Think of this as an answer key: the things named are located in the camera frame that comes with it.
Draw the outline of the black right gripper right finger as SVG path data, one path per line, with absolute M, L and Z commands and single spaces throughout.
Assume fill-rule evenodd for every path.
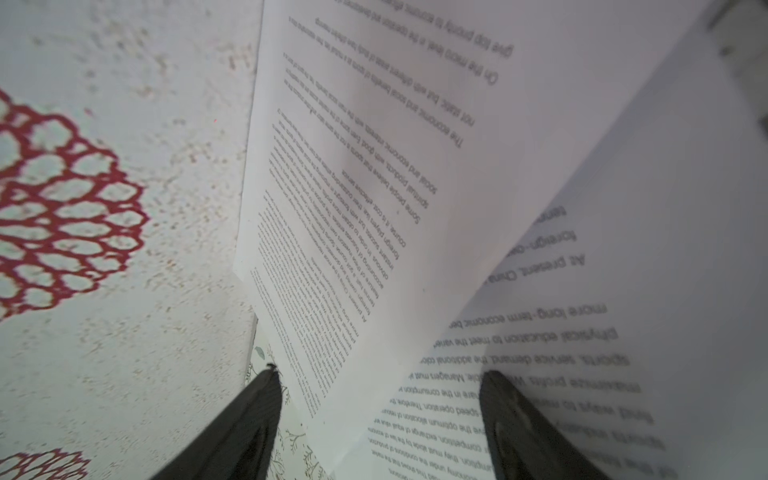
M 479 403 L 496 478 L 608 479 L 503 373 L 482 375 Z

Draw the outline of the printed paper sheet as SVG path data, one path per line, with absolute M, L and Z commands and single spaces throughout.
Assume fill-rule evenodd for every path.
M 336 469 L 491 479 L 502 373 L 612 479 L 767 475 L 767 140 L 695 29 Z

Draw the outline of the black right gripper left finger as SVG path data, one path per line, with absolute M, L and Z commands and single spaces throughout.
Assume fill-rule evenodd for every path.
M 274 364 L 154 477 L 169 480 L 264 480 L 281 417 L 283 392 Z

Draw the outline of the printed paper sheet back wall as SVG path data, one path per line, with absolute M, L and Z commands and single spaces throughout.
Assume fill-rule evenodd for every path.
M 234 270 L 327 470 L 703 1 L 268 1 Z

